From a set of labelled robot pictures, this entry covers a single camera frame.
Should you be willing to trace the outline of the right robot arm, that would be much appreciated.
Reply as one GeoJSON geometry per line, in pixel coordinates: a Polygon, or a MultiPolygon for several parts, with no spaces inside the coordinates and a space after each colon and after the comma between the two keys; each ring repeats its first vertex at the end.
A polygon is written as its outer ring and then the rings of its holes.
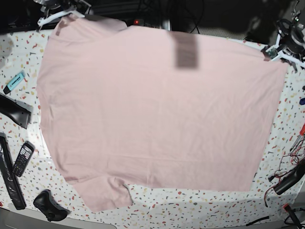
{"type": "Polygon", "coordinates": [[[74,15],[77,18],[84,18],[89,14],[92,5],[87,0],[35,0],[41,5],[43,16],[38,19],[37,31],[40,31],[43,26],[52,22],[57,22],[64,16],[74,15]]]}

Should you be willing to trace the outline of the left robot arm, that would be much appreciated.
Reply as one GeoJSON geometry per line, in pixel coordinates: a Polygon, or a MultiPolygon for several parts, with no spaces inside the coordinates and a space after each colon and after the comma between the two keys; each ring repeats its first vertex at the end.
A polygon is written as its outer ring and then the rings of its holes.
{"type": "Polygon", "coordinates": [[[271,61],[281,60],[294,68],[305,68],[305,14],[298,9],[299,0],[294,2],[291,20],[280,19],[276,23],[277,38],[274,45],[266,50],[271,61]]]}

